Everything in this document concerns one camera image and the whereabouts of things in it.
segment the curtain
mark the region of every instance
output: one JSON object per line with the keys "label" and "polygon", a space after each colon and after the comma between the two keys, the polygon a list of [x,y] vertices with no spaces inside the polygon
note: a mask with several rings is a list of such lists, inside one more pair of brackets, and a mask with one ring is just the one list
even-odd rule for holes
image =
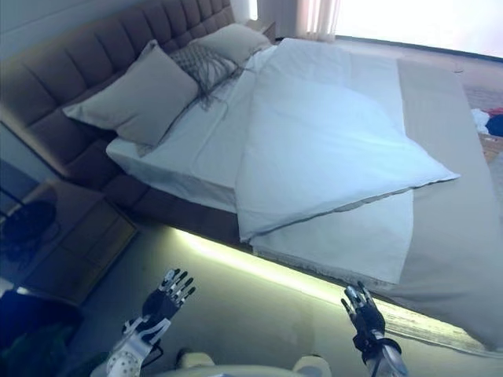
{"label": "curtain", "polygon": [[297,36],[333,42],[342,0],[298,0]]}

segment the robot finger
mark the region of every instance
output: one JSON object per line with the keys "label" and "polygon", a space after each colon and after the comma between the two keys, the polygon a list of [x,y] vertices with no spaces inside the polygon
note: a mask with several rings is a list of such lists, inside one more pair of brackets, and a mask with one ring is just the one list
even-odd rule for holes
{"label": "robot finger", "polygon": [[190,277],[189,279],[187,279],[185,281],[185,283],[182,285],[182,287],[180,289],[178,289],[178,291],[174,294],[174,296],[176,298],[179,298],[180,295],[182,294],[182,292],[187,289],[189,287],[190,284],[192,284],[192,282],[194,281],[194,278],[193,277]]}
{"label": "robot finger", "polygon": [[362,308],[365,305],[360,293],[356,291],[356,289],[354,289],[351,285],[349,285],[344,290],[344,293],[346,294],[347,298],[349,298],[349,301],[355,310]]}
{"label": "robot finger", "polygon": [[167,291],[169,295],[172,295],[173,292],[176,290],[177,286],[180,284],[182,280],[184,280],[187,277],[188,273],[184,271],[180,276],[175,278],[174,283],[170,286],[170,289]]}
{"label": "robot finger", "polygon": [[167,291],[174,278],[180,273],[180,269],[170,269],[164,276],[163,282],[159,286],[160,291]]}
{"label": "robot finger", "polygon": [[349,316],[349,318],[351,319],[351,322],[354,321],[354,318],[356,316],[356,313],[354,312],[353,308],[351,308],[345,299],[340,299],[340,301],[343,303],[343,306],[344,306],[344,309],[346,310],[347,312],[347,315]]}
{"label": "robot finger", "polygon": [[187,298],[189,298],[190,295],[193,295],[195,291],[196,287],[190,288],[187,294],[178,300],[178,305],[182,307],[183,304],[185,304],[185,301],[187,301]]}
{"label": "robot finger", "polygon": [[372,295],[370,294],[370,292],[366,288],[366,286],[363,285],[363,283],[361,281],[358,281],[358,286],[362,290],[363,296],[365,297],[365,300],[367,301],[367,303],[375,308],[376,307],[376,303],[374,302],[374,300],[372,298]]}

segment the nightstand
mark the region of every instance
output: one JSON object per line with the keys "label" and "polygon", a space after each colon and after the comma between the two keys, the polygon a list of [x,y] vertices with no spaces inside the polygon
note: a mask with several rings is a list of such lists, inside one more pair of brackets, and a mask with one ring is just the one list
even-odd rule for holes
{"label": "nightstand", "polygon": [[264,34],[272,44],[276,43],[276,23],[248,20],[245,24],[249,28]]}
{"label": "nightstand", "polygon": [[133,223],[100,192],[62,181],[41,184],[28,197],[55,205],[56,223],[30,262],[0,257],[0,276],[47,298],[80,305],[136,233]]}

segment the robotic arm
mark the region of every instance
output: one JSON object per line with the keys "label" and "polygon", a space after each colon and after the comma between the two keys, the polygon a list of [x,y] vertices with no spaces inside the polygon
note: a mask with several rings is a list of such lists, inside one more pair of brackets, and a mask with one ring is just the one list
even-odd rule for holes
{"label": "robotic arm", "polygon": [[386,323],[383,315],[361,281],[358,286],[361,292],[351,285],[344,291],[351,305],[341,300],[356,327],[354,346],[362,352],[363,363],[371,377],[406,377],[409,373],[402,360],[402,349],[397,342],[384,337]]}
{"label": "robotic arm", "polygon": [[141,365],[160,342],[173,316],[183,307],[196,288],[193,278],[180,269],[167,272],[160,286],[143,304],[141,316],[124,324],[123,337],[114,346],[106,362],[91,377],[138,377]]}

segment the bedroom floor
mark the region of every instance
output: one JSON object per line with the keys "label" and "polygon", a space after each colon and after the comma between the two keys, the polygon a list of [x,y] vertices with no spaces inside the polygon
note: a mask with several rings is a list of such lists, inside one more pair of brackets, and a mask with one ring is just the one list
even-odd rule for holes
{"label": "bedroom floor", "polygon": [[[503,69],[499,63],[372,43],[337,43],[352,50],[463,71],[459,76],[472,107],[503,107]],[[503,167],[503,158],[499,160]],[[498,171],[503,177],[503,169]],[[145,369],[146,375],[171,368],[175,354],[184,346],[209,352],[220,364],[283,368],[290,368],[304,354],[318,353],[331,364],[334,376],[368,375],[352,346],[354,330],[349,320],[327,302],[218,261],[167,250],[172,237],[168,227],[149,221],[138,221],[138,225],[140,234],[83,305],[86,320],[71,344],[66,370],[110,350],[120,337],[122,323],[138,315],[164,270],[176,264],[194,271],[205,289],[200,289],[175,318],[163,340],[166,354]],[[285,329],[285,323],[293,325]],[[395,338],[404,349],[411,375],[503,375],[503,360]]]}

